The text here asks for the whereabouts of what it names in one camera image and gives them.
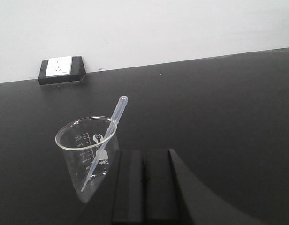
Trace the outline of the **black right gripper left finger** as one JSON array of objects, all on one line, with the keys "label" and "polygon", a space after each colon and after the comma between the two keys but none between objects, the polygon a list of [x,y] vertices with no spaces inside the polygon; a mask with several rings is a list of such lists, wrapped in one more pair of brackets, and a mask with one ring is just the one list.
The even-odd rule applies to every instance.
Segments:
[{"label": "black right gripper left finger", "polygon": [[142,155],[118,150],[106,177],[92,195],[75,225],[142,225]]}]

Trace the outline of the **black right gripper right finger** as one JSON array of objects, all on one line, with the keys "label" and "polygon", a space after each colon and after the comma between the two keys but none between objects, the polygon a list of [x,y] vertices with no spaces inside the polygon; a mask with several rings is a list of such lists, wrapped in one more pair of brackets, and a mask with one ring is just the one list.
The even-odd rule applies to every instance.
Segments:
[{"label": "black right gripper right finger", "polygon": [[203,184],[174,149],[149,149],[144,158],[148,225],[261,225]]}]

